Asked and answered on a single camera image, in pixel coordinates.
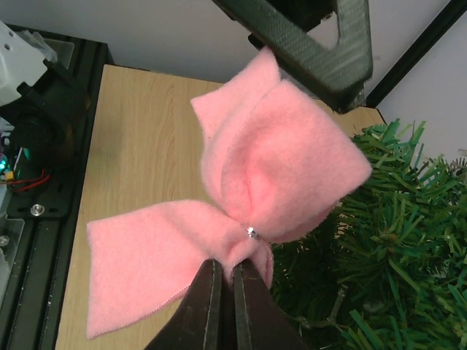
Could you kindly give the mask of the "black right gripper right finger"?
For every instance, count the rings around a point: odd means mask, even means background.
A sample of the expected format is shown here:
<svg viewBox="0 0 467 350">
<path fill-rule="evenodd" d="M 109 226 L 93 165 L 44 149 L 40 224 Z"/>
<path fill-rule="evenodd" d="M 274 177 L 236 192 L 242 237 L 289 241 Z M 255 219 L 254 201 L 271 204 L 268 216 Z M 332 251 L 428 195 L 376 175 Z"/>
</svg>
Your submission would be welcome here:
<svg viewBox="0 0 467 350">
<path fill-rule="evenodd" d="M 233 270 L 236 342 L 238 349 L 305 349 L 298 336 L 274 302 L 268 287 L 251 261 Z"/>
</svg>

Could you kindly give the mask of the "pink bow ornament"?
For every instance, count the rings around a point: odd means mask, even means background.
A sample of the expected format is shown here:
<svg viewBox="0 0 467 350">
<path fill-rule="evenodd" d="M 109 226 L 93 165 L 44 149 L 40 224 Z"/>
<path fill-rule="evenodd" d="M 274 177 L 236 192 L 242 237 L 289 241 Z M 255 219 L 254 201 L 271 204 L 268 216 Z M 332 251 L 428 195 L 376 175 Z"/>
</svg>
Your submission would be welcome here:
<svg viewBox="0 0 467 350">
<path fill-rule="evenodd" d="M 371 175 L 367 157 L 281 77 L 268 48 L 191 104 L 203 131 L 210 202 L 157 203 L 88 223 L 88 338 L 182 298 L 208 259 L 227 280 L 251 260 L 271 284 L 271 245 L 304 237 Z"/>
</svg>

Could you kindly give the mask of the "clear led string lights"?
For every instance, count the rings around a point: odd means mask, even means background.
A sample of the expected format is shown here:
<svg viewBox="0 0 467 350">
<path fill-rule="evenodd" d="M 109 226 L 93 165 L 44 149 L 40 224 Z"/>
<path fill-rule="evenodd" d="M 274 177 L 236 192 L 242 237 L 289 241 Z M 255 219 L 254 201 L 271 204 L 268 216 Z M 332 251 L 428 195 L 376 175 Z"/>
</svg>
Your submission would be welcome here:
<svg viewBox="0 0 467 350">
<path fill-rule="evenodd" d="M 466 325 L 466 156 L 409 164 L 373 157 L 374 172 L 300 245 L 317 254 L 306 276 L 306 327 L 460 331 Z"/>
</svg>

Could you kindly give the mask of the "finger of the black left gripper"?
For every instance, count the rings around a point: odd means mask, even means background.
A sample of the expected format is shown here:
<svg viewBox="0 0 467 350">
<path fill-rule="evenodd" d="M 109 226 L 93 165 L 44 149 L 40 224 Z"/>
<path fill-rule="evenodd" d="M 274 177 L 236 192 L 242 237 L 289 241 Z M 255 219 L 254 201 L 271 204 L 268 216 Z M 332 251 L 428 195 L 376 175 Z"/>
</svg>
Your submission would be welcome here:
<svg viewBox="0 0 467 350">
<path fill-rule="evenodd" d="M 230 19 L 267 46 L 279 66 L 337 113 L 365 104 L 364 84 L 373 74 L 367 1 L 217 1 Z M 308 33 L 327 15 L 337 18 L 338 39 L 328 48 Z"/>
</svg>

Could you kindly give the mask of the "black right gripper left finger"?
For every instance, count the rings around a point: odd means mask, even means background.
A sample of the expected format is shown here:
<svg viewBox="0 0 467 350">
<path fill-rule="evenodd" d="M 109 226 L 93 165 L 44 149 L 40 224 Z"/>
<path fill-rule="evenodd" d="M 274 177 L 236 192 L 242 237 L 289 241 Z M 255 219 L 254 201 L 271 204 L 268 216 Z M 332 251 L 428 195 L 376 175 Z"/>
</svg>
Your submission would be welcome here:
<svg viewBox="0 0 467 350">
<path fill-rule="evenodd" d="M 146 348 L 153 350 L 219 349 L 221 346 L 222 294 L 222 265 L 216 260 L 205 260 L 173 317 Z"/>
</svg>

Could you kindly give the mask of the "small green christmas tree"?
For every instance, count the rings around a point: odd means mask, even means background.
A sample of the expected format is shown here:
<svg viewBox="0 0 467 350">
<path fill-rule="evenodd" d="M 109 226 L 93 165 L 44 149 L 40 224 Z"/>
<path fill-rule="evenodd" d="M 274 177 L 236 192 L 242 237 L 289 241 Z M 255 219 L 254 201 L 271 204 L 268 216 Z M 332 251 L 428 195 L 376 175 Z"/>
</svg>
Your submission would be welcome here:
<svg viewBox="0 0 467 350">
<path fill-rule="evenodd" d="M 272 295 L 310 349 L 466 347 L 466 161 L 424 156 L 424 129 L 355 135 L 371 177 L 274 246 Z"/>
</svg>

